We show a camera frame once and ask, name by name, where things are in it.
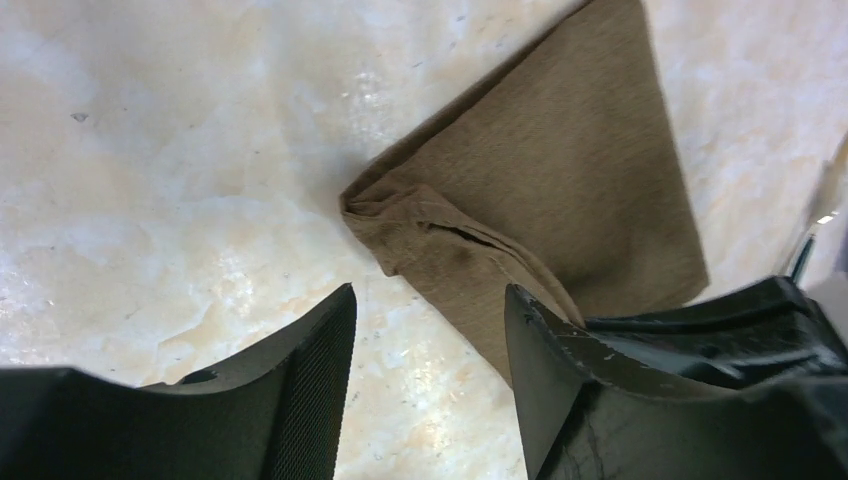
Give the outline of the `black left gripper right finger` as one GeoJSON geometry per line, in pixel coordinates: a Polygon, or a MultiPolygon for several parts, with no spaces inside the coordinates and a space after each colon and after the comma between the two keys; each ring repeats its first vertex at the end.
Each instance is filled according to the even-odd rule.
{"type": "MultiPolygon", "coordinates": [[[[802,292],[847,348],[846,285],[802,292]]],[[[504,320],[532,479],[847,475],[847,371],[709,385],[617,352],[517,285],[505,291],[504,320]]]]}

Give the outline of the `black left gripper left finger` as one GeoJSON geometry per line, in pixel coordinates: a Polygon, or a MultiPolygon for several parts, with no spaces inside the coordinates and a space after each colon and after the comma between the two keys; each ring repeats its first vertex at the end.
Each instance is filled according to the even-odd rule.
{"type": "Polygon", "coordinates": [[[295,322],[173,385],[5,367],[1,475],[330,479],[356,323],[356,296],[345,284],[295,322]]]}

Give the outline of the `brown cloth napkin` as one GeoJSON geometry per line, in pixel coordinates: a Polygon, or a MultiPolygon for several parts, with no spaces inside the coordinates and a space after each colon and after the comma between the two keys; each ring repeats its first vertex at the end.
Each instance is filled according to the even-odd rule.
{"type": "Polygon", "coordinates": [[[591,1],[379,155],[343,220],[503,377],[504,291],[574,323],[708,284],[639,1],[591,1]]]}

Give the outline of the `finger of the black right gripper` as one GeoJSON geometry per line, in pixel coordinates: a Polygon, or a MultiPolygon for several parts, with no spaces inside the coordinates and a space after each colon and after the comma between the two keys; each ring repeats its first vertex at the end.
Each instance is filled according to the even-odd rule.
{"type": "Polygon", "coordinates": [[[648,367],[732,390],[847,371],[846,346],[819,305],[785,276],[688,307],[589,317],[586,328],[648,367]]]}

